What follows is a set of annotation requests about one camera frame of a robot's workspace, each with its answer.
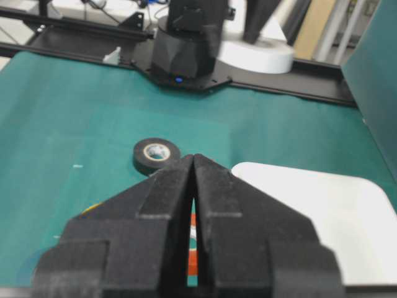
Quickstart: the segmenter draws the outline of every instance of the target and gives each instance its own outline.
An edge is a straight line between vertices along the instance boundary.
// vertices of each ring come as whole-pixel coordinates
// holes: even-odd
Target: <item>white tray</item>
[[[346,286],[397,284],[397,217],[375,183],[259,163],[240,163],[232,173],[309,217]]]

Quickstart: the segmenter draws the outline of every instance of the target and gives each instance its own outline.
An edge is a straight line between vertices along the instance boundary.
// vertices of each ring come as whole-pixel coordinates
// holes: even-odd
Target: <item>white tape roll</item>
[[[293,48],[281,40],[261,38],[254,45],[228,34],[222,41],[218,59],[231,66],[256,73],[288,73],[293,63]]]

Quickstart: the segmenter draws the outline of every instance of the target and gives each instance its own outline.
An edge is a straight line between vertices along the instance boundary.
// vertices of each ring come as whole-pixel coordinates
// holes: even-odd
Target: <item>green table surface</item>
[[[253,161],[360,176],[397,207],[357,109],[231,87],[187,93],[135,71],[20,53],[0,72],[0,286],[28,286],[70,217],[145,178],[132,148],[148,137],[227,168]]]

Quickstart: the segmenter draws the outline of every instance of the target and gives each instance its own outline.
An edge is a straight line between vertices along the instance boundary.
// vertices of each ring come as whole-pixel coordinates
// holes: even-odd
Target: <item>red object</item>
[[[192,227],[196,226],[196,214],[192,213],[192,219],[190,220],[190,224]],[[188,268],[188,274],[189,276],[194,276],[197,275],[198,269],[197,269],[197,250],[189,250],[189,268]]]
[[[189,276],[191,275],[197,275],[198,270],[197,270],[197,250],[189,250],[189,269],[188,269],[188,274]]]

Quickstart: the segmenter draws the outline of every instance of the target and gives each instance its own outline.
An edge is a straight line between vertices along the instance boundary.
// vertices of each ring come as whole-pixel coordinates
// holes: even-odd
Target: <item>roll of black electrical tape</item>
[[[161,138],[146,138],[134,146],[134,167],[147,176],[180,158],[178,147]]]

